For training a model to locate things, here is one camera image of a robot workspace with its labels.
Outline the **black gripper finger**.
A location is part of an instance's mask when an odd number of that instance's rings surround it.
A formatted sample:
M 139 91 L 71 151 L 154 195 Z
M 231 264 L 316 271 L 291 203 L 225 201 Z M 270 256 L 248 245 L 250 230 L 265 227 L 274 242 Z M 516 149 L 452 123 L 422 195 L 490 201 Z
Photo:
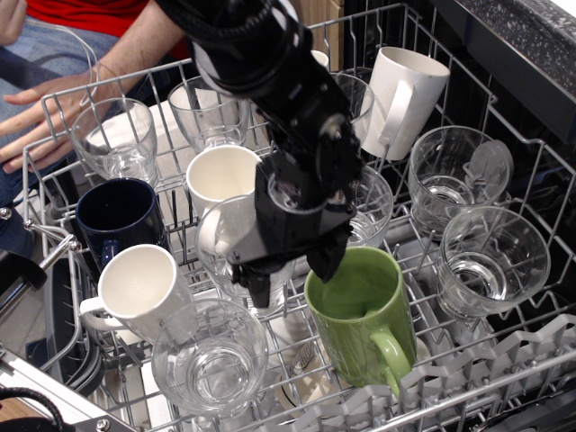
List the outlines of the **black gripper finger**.
M 257 309 L 272 309 L 284 302 L 284 286 L 288 281 L 288 265 L 232 266 L 232 282 L 247 289 Z
M 338 270 L 346 252 L 349 236 L 349 224 L 338 226 L 322 236 L 306 254 L 310 269 L 323 283 L 329 281 Z

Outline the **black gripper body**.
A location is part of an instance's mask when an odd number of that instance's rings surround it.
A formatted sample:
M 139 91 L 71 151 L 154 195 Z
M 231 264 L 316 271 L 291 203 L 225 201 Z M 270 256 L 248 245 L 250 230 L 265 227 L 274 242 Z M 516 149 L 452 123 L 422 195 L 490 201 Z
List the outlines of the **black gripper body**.
M 306 126 L 269 127 L 274 148 L 256 170 L 256 225 L 228 254 L 233 265 L 280 265 L 305 256 L 320 238 L 349 224 L 350 184 L 361 174 L 359 140 L 347 116 Z

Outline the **person's forearm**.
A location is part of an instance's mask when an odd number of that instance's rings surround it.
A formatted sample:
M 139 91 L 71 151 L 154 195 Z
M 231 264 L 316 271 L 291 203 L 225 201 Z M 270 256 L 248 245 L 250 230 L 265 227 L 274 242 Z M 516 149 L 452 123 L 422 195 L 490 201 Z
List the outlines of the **person's forearm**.
M 99 82 L 125 77 L 121 89 L 129 92 L 142 79 L 135 73 L 158 65 L 184 37 L 158 3 L 149 1 L 130 28 L 92 67 L 94 77 Z

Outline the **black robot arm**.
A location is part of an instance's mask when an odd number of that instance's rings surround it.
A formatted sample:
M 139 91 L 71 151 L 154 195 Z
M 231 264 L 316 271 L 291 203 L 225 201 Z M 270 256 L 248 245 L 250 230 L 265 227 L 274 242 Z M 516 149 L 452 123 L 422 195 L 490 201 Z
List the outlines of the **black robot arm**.
M 256 167 L 255 222 L 228 253 L 232 280 L 269 303 L 270 277 L 306 257 L 323 280 L 337 271 L 356 214 L 362 173 L 349 101 L 312 56 L 311 31 L 287 1 L 164 1 L 190 39 L 207 84 L 252 101 L 273 151 Z

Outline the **person's hand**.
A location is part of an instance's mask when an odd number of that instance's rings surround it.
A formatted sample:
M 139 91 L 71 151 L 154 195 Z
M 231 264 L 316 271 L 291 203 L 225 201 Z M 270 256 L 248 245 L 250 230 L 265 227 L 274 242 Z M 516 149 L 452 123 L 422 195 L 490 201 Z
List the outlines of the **person's hand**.
M 100 64 L 86 72 L 51 79 L 25 90 L 14 85 L 3 85 L 2 100 L 18 107 L 16 112 L 1 120 L 1 137 L 7 140 L 1 147 L 1 168 L 4 172 L 10 175 L 23 168 L 25 147 L 46 139 L 51 130 L 61 131 L 63 122 L 72 122 L 82 111 L 81 100 L 84 95 L 81 92 L 61 96 L 60 106 L 56 106 L 54 101 L 42 103 L 42 97 L 86 86 L 95 77 L 105 80 L 113 76 L 111 68 Z

